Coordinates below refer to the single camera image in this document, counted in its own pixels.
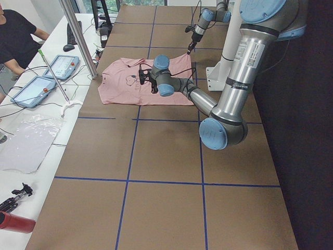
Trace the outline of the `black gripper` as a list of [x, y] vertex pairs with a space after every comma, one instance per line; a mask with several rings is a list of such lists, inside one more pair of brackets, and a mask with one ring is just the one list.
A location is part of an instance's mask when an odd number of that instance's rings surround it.
[[195, 45], [201, 41], [202, 34], [198, 34], [198, 33], [194, 32], [191, 36], [191, 39], [192, 39], [192, 42], [188, 46], [187, 55], [190, 55], [192, 50], [195, 48]]
[[149, 82], [151, 83], [151, 93], [156, 94], [158, 93], [158, 85], [155, 79], [149, 78]]

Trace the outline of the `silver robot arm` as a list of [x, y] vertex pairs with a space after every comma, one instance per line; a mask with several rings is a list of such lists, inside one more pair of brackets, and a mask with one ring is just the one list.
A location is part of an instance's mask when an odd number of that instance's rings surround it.
[[227, 1], [217, 1], [216, 10], [204, 8], [192, 32], [191, 51], [202, 39], [210, 22], [228, 22], [229, 28], [222, 61], [230, 66], [217, 71], [225, 75], [218, 78], [223, 86], [219, 101], [195, 86], [190, 78], [172, 77], [165, 55], [157, 56], [148, 70], [141, 70], [141, 80], [149, 80], [153, 93], [163, 97], [180, 92], [206, 115], [199, 126], [203, 144], [213, 150], [224, 149], [242, 142], [248, 133], [241, 116], [242, 109], [252, 90], [254, 80], [269, 45], [275, 41], [291, 40], [302, 36], [306, 28], [307, 1], [235, 1], [228, 10]]
[[210, 22], [229, 22], [231, 19], [231, 12], [228, 10], [228, 1], [216, 1], [216, 10], [211, 10], [204, 8], [200, 10], [198, 23], [194, 24], [193, 19], [191, 19], [191, 25], [185, 28], [185, 32], [192, 32], [191, 42], [187, 49], [187, 55], [190, 55], [192, 50], [195, 48], [197, 43], [199, 43], [205, 33], [205, 31], [212, 26]]

